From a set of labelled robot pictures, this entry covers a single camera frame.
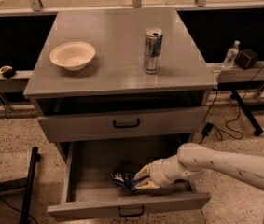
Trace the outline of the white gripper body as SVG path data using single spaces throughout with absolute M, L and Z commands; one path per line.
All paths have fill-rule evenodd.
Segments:
M 209 170 L 199 168 L 190 170 L 184 166 L 176 155 L 159 159 L 149 164 L 150 183 L 154 187 L 166 187 L 177 180 L 195 180 L 208 176 Z

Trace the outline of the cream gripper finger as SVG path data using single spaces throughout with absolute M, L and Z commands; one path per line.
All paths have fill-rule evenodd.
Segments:
M 134 185 L 135 189 L 158 189 L 160 185 L 154 183 L 149 177 L 145 178 Z
M 147 164 L 145 165 L 135 176 L 134 176 L 134 180 L 135 181 L 139 181 L 145 178 L 150 177 L 150 166 L 151 164 Z

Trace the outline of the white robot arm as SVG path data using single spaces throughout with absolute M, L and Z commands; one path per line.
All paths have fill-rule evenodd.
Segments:
M 195 143 L 185 143 L 175 155 L 145 165 L 134 177 L 139 181 L 135 188 L 158 189 L 176 180 L 205 177 L 211 171 L 264 190 L 264 157 L 217 151 Z

